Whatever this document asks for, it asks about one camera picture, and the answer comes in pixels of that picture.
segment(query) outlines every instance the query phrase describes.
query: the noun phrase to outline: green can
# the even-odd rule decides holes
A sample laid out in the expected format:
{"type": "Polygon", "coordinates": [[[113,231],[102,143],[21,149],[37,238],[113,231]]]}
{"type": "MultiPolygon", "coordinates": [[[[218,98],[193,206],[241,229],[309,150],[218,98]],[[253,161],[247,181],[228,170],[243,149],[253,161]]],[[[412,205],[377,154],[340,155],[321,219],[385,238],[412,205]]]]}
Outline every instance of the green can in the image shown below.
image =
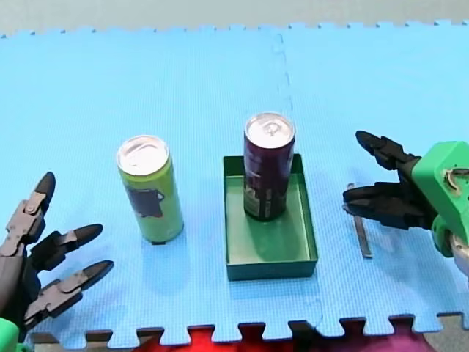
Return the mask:
{"type": "Polygon", "coordinates": [[[135,136],[117,152],[117,165],[141,234],[165,243],[184,227],[169,148],[155,136],[135,136]]]}

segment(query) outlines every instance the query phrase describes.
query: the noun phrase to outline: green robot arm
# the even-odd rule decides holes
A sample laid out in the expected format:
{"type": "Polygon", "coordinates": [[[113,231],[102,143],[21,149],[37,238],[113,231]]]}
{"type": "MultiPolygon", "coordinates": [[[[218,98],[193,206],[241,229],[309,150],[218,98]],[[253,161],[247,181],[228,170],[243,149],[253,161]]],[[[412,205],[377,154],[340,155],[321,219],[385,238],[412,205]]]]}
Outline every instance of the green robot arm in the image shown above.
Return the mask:
{"type": "Polygon", "coordinates": [[[15,324],[0,318],[0,352],[27,352],[29,349],[18,343],[19,329],[15,324]]]}
{"type": "Polygon", "coordinates": [[[469,276],[469,144],[435,144],[412,176],[438,212],[432,225],[437,249],[469,276]]]}

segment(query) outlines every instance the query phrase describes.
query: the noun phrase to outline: robotic hand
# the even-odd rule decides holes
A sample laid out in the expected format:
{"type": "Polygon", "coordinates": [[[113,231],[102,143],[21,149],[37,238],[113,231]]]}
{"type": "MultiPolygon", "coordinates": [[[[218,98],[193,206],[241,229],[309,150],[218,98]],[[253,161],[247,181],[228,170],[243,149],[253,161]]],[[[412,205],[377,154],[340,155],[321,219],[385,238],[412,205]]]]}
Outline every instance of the robotic hand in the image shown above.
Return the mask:
{"type": "Polygon", "coordinates": [[[469,144],[437,143],[419,157],[386,137],[356,137],[379,165],[397,170],[400,182],[345,191],[345,210],[385,226],[431,230],[438,251],[469,277],[469,144]]]}
{"type": "Polygon", "coordinates": [[[45,228],[44,215],[55,189],[48,172],[28,200],[20,202],[7,225],[0,245],[0,352],[14,351],[26,332],[47,317],[55,318],[82,298],[82,291],[101,280],[113,267],[104,260],[41,289],[37,274],[50,271],[65,260],[68,252],[95,239],[102,231],[93,224],[66,234],[54,231],[27,256],[26,247],[36,243],[45,228]]]}

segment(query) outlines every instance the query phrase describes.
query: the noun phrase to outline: gray floor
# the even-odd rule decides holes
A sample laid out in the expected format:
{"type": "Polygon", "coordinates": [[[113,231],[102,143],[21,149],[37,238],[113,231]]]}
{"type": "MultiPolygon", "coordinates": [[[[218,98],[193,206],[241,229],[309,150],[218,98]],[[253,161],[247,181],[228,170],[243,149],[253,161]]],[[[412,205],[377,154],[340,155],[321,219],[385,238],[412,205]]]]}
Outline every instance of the gray floor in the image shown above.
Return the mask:
{"type": "MultiPolygon", "coordinates": [[[[461,23],[469,19],[469,0],[0,0],[0,34],[18,31],[72,31],[82,26],[138,29],[142,26],[195,29],[211,24],[226,28],[231,23],[247,27],[260,24],[284,26],[304,22],[345,25],[378,21],[402,25],[405,21],[432,23],[435,19],[461,23]]],[[[469,351],[469,331],[461,330],[460,318],[442,318],[439,334],[426,338],[441,352],[469,351]]],[[[38,350],[57,351],[53,345],[38,350]]]]}

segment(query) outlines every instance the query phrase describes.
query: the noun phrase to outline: purple object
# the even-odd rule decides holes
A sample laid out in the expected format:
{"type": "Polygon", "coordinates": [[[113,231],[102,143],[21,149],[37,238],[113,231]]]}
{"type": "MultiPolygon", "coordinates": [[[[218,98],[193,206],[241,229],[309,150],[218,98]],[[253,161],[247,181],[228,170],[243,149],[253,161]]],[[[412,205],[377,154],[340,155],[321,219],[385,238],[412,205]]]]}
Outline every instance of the purple object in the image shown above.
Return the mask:
{"type": "Polygon", "coordinates": [[[310,352],[436,352],[423,335],[412,332],[408,322],[395,321],[393,325],[395,333],[392,335],[368,337],[362,335],[361,324],[352,323],[345,338],[331,340],[310,352]]]}

